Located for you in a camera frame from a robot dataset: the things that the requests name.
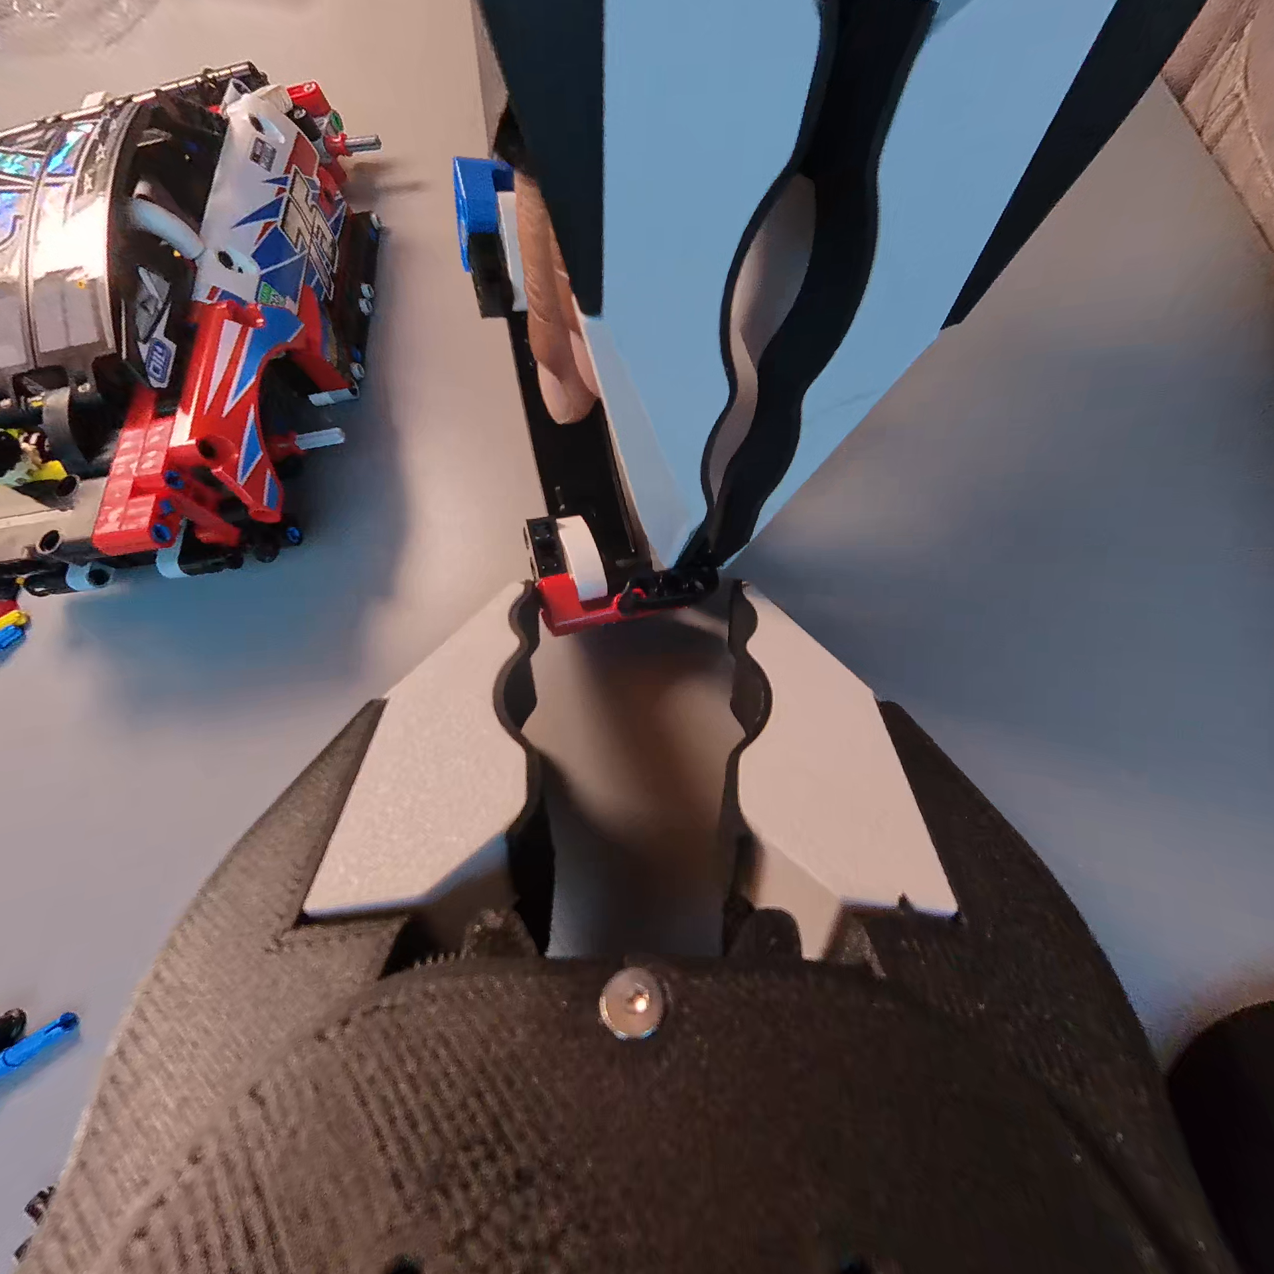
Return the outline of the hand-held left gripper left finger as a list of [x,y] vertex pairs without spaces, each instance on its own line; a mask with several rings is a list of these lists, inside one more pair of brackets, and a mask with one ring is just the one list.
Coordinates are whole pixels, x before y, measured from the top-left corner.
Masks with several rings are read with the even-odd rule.
[[537,615],[531,585],[506,585],[383,696],[306,919],[468,920],[517,900]]

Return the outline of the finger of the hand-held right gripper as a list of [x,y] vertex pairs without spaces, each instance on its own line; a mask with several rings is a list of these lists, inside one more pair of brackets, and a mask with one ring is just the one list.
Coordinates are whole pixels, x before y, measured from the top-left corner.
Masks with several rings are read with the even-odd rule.
[[814,230],[793,171],[835,2],[605,2],[602,303],[582,318],[635,526],[670,567],[716,498]]
[[737,556],[948,321],[1117,2],[820,2],[722,301],[696,561]]

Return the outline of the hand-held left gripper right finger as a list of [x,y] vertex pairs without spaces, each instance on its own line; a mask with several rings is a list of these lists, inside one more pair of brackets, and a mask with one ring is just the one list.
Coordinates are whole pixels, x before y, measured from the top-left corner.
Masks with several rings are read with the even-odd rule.
[[752,583],[731,588],[726,644],[743,732],[722,802],[731,891],[784,912],[807,961],[828,959],[851,919],[957,917],[870,686]]

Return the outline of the long black lego chassis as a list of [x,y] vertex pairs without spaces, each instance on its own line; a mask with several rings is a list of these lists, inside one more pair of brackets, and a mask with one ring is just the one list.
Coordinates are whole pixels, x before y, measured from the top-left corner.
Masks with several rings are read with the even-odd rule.
[[514,171],[499,159],[455,156],[452,181],[461,260],[480,316],[506,329],[546,503],[541,515],[526,518],[523,530],[546,627],[565,635],[632,621],[646,614],[617,614],[617,594],[635,570],[662,567],[622,482],[603,403],[573,424],[553,421],[544,404],[521,288]]

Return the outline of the red blue lego race car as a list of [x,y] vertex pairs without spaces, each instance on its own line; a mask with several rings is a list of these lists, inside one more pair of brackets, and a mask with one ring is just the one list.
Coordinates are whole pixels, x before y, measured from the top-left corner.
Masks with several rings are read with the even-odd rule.
[[248,60],[1,136],[1,597],[271,562],[288,480],[359,395],[376,151],[315,80]]

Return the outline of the person's right hand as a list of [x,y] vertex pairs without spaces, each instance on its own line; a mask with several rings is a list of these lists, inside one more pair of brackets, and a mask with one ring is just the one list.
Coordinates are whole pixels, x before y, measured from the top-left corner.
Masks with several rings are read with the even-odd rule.
[[600,392],[561,247],[538,183],[514,174],[517,241],[537,382],[550,418],[584,420]]

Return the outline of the black connector with blue pin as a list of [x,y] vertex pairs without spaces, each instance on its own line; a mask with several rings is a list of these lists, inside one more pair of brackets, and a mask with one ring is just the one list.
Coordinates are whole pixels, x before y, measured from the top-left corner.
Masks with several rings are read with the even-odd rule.
[[1,1017],[1,1078],[15,1078],[35,1067],[71,1040],[80,1026],[80,1016],[74,1011],[57,1014],[39,1026],[27,1025],[27,1014],[21,1008],[7,1010]]

